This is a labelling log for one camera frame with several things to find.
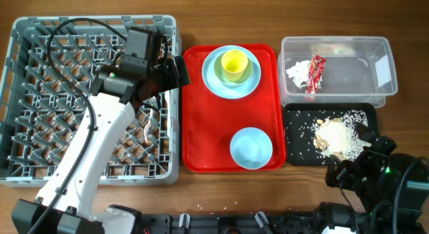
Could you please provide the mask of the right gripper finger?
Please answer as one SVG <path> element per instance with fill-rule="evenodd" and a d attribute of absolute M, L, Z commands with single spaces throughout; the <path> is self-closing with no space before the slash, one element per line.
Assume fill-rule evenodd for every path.
<path fill-rule="evenodd" d="M 355 124 L 355 131 L 357 132 L 357 136 L 360 140 L 369 140 L 371 137 L 371 132 L 368 129 L 368 126 L 362 123 Z"/>
<path fill-rule="evenodd" d="M 339 173 L 339 167 L 341 166 L 342 161 L 336 156 L 331 155 L 329 158 L 328 168 L 326 172 L 326 179 L 332 180 Z"/>

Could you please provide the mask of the white plastic spoon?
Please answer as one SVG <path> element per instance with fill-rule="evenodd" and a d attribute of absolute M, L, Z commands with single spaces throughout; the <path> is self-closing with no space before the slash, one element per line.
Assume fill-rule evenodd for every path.
<path fill-rule="evenodd" d="M 169 109 L 170 108 L 170 91 L 164 92 L 164 99 L 166 102 L 166 108 Z"/>

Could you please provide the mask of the rice and nut leftovers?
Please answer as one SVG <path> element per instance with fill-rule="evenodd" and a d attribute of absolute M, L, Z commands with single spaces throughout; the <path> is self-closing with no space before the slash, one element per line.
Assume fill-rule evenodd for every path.
<path fill-rule="evenodd" d="M 347 116 L 316 121 L 313 144 L 323 156 L 329 158 L 336 155 L 340 160 L 354 160 L 364 147 L 371 145 L 358 138 L 355 128 L 348 121 Z"/>

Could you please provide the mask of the white plastic fork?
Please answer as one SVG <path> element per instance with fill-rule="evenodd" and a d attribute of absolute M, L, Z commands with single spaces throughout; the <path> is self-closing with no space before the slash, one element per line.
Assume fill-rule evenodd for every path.
<path fill-rule="evenodd" d="M 154 116 L 155 111 L 159 110 L 157 97 L 152 97 L 149 100 L 148 108 L 150 108 L 149 120 L 143 129 L 143 136 L 144 136 L 145 143 L 148 142 L 149 130 L 151 128 L 151 118 Z"/>

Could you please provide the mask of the red snack wrapper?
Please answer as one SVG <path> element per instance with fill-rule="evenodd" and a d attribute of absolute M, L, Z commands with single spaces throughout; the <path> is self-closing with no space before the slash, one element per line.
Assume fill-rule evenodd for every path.
<path fill-rule="evenodd" d="M 306 93 L 315 94 L 320 86 L 322 73 L 326 64 L 326 59 L 314 55 L 311 59 L 309 70 L 308 70 L 308 82 L 306 87 Z"/>

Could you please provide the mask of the white tissue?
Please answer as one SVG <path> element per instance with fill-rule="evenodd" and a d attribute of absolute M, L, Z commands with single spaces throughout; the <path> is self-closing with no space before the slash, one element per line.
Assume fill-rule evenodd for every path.
<path fill-rule="evenodd" d="M 308 84 L 309 69 L 310 61 L 304 60 L 287 69 L 286 74 L 299 89 L 302 89 Z"/>

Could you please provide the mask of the light blue bowl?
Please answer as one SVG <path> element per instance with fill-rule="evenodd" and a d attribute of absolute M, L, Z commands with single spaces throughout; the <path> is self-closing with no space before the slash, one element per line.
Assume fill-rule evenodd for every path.
<path fill-rule="evenodd" d="M 257 170 L 270 161 L 273 144 L 264 131 L 255 127 L 246 127 L 232 137 L 229 150 L 232 159 L 240 167 Z"/>

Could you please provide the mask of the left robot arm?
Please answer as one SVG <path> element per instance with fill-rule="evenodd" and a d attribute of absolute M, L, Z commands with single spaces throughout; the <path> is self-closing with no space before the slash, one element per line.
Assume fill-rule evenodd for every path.
<path fill-rule="evenodd" d="M 20 199 L 12 221 L 18 233 L 136 233 L 141 212 L 111 205 L 92 213 L 95 192 L 117 141 L 144 101 L 190 84 L 182 56 L 156 63 L 125 55 L 93 77 L 86 112 L 53 177 L 34 201 Z"/>

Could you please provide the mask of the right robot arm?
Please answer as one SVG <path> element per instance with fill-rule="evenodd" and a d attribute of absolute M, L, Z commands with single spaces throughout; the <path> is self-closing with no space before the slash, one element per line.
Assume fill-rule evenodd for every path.
<path fill-rule="evenodd" d="M 395 153 L 394 140 L 355 126 L 369 143 L 354 160 L 330 157 L 325 181 L 341 192 L 354 192 L 364 207 L 322 202 L 314 210 L 315 233 L 423 233 L 418 222 L 428 198 L 428 159 Z"/>

